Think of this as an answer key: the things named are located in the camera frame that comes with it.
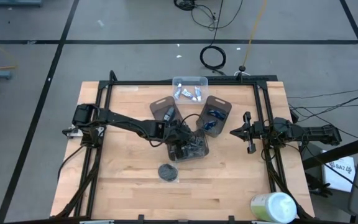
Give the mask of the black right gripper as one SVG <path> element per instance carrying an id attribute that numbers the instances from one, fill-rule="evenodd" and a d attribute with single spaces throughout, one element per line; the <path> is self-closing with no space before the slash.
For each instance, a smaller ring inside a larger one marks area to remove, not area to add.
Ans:
<path id="1" fill-rule="evenodd" d="M 264 132 L 263 122 L 255 121 L 253 124 L 251 124 L 251 114 L 249 111 L 244 113 L 243 120 L 245 124 L 243 124 L 240 128 L 233 129 L 230 131 L 230 133 L 235 137 L 245 139 L 245 141 L 248 142 L 247 153 L 253 154 L 256 151 L 256 146 L 253 142 L 253 139 L 261 138 L 261 135 Z"/>

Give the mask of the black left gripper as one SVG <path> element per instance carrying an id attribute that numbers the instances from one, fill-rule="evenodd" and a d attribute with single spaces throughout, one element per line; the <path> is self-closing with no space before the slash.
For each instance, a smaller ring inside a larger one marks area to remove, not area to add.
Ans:
<path id="1" fill-rule="evenodd" d="M 175 145 L 176 156 L 187 156 L 188 145 L 199 147 L 198 133 L 194 133 L 186 124 L 180 120 L 174 120 L 171 123 L 164 123 L 163 143 Z"/>

